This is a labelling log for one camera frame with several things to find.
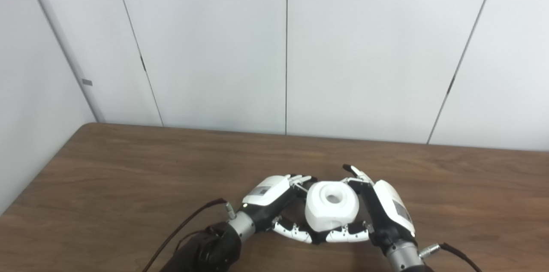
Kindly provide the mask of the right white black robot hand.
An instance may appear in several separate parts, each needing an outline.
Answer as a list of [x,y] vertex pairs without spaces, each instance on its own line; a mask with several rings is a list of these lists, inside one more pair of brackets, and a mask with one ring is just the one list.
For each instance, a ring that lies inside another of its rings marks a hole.
[[395,188],[385,180],[373,180],[353,165],[343,169],[352,174],[343,179],[357,195],[369,215],[369,221],[354,221],[328,231],[325,241],[365,242],[379,247],[383,253],[396,250],[401,244],[418,247],[410,214]]

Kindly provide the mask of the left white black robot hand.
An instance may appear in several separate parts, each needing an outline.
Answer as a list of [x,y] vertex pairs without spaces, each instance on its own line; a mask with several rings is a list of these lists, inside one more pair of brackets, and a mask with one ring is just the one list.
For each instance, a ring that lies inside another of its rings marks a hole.
[[298,198],[305,198],[308,189],[304,186],[318,182],[310,175],[274,175],[265,178],[241,203],[237,217],[245,219],[242,238],[257,233],[274,231],[289,239],[312,243],[309,230],[283,216],[282,212]]

